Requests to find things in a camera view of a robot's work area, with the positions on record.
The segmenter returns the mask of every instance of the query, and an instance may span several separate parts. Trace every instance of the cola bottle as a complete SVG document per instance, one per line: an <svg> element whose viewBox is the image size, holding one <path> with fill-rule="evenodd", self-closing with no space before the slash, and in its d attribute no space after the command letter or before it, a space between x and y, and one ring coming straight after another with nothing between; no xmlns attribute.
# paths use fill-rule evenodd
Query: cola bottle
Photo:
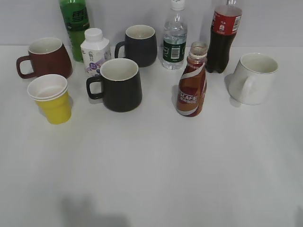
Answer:
<svg viewBox="0 0 303 227"><path fill-rule="evenodd" d="M208 72L222 73L229 61L229 51L237 34L242 10L236 7L235 0L220 5L214 10L211 26L211 38L207 53Z"/></svg>

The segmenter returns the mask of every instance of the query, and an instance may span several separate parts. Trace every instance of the green label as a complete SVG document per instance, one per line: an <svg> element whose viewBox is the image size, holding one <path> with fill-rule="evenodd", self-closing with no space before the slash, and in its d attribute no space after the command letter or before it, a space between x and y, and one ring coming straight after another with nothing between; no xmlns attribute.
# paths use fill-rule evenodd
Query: green label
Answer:
<svg viewBox="0 0 303 227"><path fill-rule="evenodd" d="M168 62L180 62L184 59L185 43L169 44L163 43L163 59Z"/></svg>
<svg viewBox="0 0 303 227"><path fill-rule="evenodd" d="M84 4L69 3L60 8L68 31L83 31L89 28L89 17Z"/></svg>

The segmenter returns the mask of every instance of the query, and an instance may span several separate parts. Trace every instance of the mug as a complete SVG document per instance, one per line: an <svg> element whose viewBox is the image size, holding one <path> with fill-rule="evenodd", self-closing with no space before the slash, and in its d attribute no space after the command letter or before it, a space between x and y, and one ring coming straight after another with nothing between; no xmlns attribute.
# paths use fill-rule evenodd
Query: mug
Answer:
<svg viewBox="0 0 303 227"><path fill-rule="evenodd" d="M33 71L23 74L20 63L30 60ZM28 56L17 59L17 71L21 78L40 77L46 74L59 74L68 78L72 73L71 60L64 44L57 38L42 38L34 41L28 48Z"/></svg>
<svg viewBox="0 0 303 227"><path fill-rule="evenodd" d="M104 105L115 112L131 111L141 103L141 80L136 62L127 58L111 59L101 66L100 74L86 80L91 99L102 98ZM91 93L89 86L93 82L101 82L101 93Z"/></svg>
<svg viewBox="0 0 303 227"><path fill-rule="evenodd" d="M133 60L139 67L152 65L157 58L157 39L155 30L147 25L135 25L125 32L125 41L120 42L115 48L115 58L119 50L125 46L125 57Z"/></svg>
<svg viewBox="0 0 303 227"><path fill-rule="evenodd" d="M229 93L247 105L261 104L269 95L278 63L261 53L243 55L229 84Z"/></svg>

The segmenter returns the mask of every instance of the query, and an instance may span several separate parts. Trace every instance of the mug handle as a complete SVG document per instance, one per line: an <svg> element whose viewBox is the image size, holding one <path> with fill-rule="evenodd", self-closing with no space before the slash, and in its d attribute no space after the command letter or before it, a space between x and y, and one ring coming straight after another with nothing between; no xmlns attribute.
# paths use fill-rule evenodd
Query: mug handle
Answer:
<svg viewBox="0 0 303 227"><path fill-rule="evenodd" d="M101 93L96 93L96 94L93 94L91 91L90 91L90 84L91 83L94 83L94 82L102 82L103 78L101 76L97 76L97 77L90 77L86 80L86 90L87 90L87 94L89 95L89 97L91 99L100 99L100 98L103 98L103 92Z"/></svg>
<svg viewBox="0 0 303 227"><path fill-rule="evenodd" d="M122 41L122 42L119 42L117 43L116 47L115 47L115 58L118 58L118 55L119 55L119 50L122 46L125 46L126 42L125 41Z"/></svg>
<svg viewBox="0 0 303 227"><path fill-rule="evenodd" d="M22 79L28 79L28 78L32 78L35 76L35 73L32 72L32 73L29 73L29 74L23 74L21 72L21 69L20 69L20 64L21 62L23 61L28 61L28 60L31 60L30 56L23 56L23 57L20 57L17 59L17 62L16 62L16 67L17 67L17 72L19 74L19 76L22 78Z"/></svg>
<svg viewBox="0 0 303 227"><path fill-rule="evenodd" d="M242 91L241 91L241 96L240 96L240 99L241 100L246 100L253 84L254 84L254 81L255 81L255 77L254 76L249 76L247 77L244 85L243 85L243 88L242 88Z"/></svg>

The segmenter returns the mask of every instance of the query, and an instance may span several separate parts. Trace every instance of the plastic bottle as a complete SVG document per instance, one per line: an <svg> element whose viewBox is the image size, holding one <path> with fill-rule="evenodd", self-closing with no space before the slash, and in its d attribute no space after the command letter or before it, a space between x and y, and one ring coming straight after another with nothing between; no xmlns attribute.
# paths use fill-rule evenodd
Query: plastic bottle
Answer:
<svg viewBox="0 0 303 227"><path fill-rule="evenodd" d="M67 33L71 40L75 61L83 61L80 45L84 41L84 31L89 28L85 0L59 0Z"/></svg>
<svg viewBox="0 0 303 227"><path fill-rule="evenodd" d="M202 111L206 92L206 53L205 43L192 43L178 90L177 111L183 116L194 117Z"/></svg>
<svg viewBox="0 0 303 227"><path fill-rule="evenodd" d="M171 9L164 25L163 67L178 70L182 67L187 38L184 19L185 0L171 0Z"/></svg>
<svg viewBox="0 0 303 227"><path fill-rule="evenodd" d="M227 5L220 5L214 10L207 53L206 69L208 72L222 73L228 64L229 51L242 16L242 10L235 5L235 0L228 0Z"/></svg>
<svg viewBox="0 0 303 227"><path fill-rule="evenodd" d="M109 40L103 37L99 28L85 31L85 40L81 44L85 72L88 76L98 76L101 65L111 59Z"/></svg>

